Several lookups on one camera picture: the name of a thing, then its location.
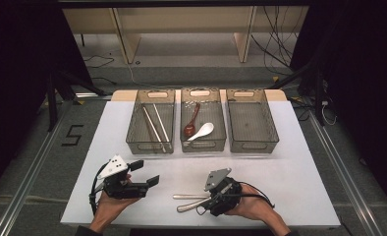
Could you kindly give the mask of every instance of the white spoon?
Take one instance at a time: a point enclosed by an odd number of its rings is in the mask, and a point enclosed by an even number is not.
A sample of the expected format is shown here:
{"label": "white spoon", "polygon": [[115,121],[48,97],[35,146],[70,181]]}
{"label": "white spoon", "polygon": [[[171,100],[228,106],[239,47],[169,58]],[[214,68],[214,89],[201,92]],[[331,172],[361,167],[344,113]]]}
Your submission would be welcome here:
{"label": "white spoon", "polygon": [[214,130],[214,124],[212,123],[205,123],[202,127],[200,127],[199,131],[194,134],[192,137],[188,139],[188,141],[193,141],[194,139],[209,135]]}

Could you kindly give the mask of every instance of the white tabletop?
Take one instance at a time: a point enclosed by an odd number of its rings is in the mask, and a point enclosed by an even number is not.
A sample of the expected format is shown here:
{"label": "white tabletop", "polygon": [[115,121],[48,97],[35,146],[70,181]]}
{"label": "white tabletop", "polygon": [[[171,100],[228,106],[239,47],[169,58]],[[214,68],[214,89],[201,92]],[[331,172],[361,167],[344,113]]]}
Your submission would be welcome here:
{"label": "white tabletop", "polygon": [[126,144],[133,106],[131,101],[107,102],[62,223],[90,224],[92,211],[88,194],[92,181],[101,165],[118,153],[128,163],[144,159],[144,167],[131,172],[133,182],[143,183],[156,175],[160,175],[160,182],[148,190],[146,198],[129,206],[113,222],[116,225],[133,228],[265,227],[259,221],[238,216],[215,217],[209,212],[198,215],[194,209],[183,213],[176,211],[177,206],[194,200],[173,200],[174,194],[209,195],[203,191],[209,171],[227,167],[232,168],[229,177],[248,182],[266,194],[289,226],[330,228],[340,225],[289,101],[269,101],[280,139],[270,154],[230,153],[228,140],[221,152],[183,153],[179,137],[180,103],[177,103],[174,153],[134,155]]}

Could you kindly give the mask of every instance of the human hand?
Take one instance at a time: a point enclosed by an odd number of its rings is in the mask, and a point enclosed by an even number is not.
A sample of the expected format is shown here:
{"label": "human hand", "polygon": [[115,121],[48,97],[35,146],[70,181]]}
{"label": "human hand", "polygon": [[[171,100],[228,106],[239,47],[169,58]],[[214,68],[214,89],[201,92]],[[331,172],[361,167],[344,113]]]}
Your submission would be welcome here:
{"label": "human hand", "polygon": [[[242,184],[242,188],[242,194],[259,195],[255,188],[247,184]],[[291,232],[280,214],[267,201],[260,198],[242,197],[239,204],[225,212],[225,214],[238,215],[252,220],[262,220],[275,235],[283,236]]]}
{"label": "human hand", "polygon": [[[127,175],[127,181],[131,183],[130,177],[131,175]],[[97,233],[102,233],[125,208],[138,200],[139,199],[114,199],[108,197],[108,195],[102,191],[98,201],[98,208],[95,212],[93,221],[89,225],[89,229]]]}

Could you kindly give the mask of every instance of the red spoon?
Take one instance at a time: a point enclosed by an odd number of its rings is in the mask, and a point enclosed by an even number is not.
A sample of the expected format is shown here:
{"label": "red spoon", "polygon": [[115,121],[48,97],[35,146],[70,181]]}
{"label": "red spoon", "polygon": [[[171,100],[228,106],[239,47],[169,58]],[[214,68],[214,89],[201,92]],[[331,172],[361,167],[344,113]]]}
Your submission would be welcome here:
{"label": "red spoon", "polygon": [[187,126],[185,126],[184,128],[184,135],[186,137],[191,137],[192,135],[194,135],[194,132],[195,132],[195,128],[194,128],[194,119],[196,118],[196,115],[197,115],[197,112],[199,111],[199,108],[200,108],[200,103],[196,103],[196,106],[194,108],[194,111],[193,111],[193,118],[191,120],[190,123],[188,123]]}

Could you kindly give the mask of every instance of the transparent container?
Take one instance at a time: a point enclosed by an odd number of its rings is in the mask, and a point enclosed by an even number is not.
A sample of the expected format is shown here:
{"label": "transparent container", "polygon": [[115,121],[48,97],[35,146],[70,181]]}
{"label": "transparent container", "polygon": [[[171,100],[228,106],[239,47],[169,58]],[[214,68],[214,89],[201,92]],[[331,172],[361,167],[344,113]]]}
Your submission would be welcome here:
{"label": "transparent container", "polygon": [[[214,125],[206,136],[188,141],[184,129],[191,122],[196,105],[199,109],[194,119],[195,133],[205,123]],[[221,97],[218,88],[181,89],[181,143],[183,152],[223,151],[227,139]]]}
{"label": "transparent container", "polygon": [[227,89],[230,151],[271,153],[279,142],[264,89]]}
{"label": "transparent container", "polygon": [[175,90],[139,90],[126,143],[133,154],[173,153]]}

